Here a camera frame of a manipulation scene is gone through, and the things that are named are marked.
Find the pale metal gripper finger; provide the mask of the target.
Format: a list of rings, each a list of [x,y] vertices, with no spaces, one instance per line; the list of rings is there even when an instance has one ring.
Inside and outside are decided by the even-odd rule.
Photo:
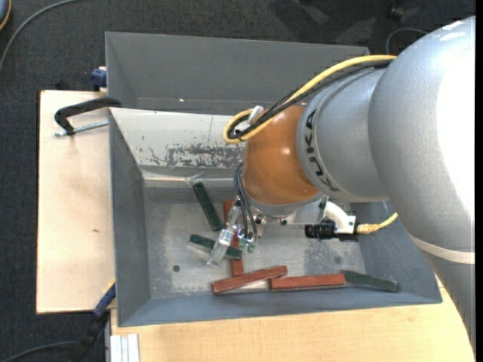
[[[237,202],[231,204],[226,216],[226,230],[236,235],[242,227],[242,209]]]
[[[208,257],[207,265],[217,267],[226,255],[232,243],[234,233],[227,229],[222,229],[215,241],[214,248]]]

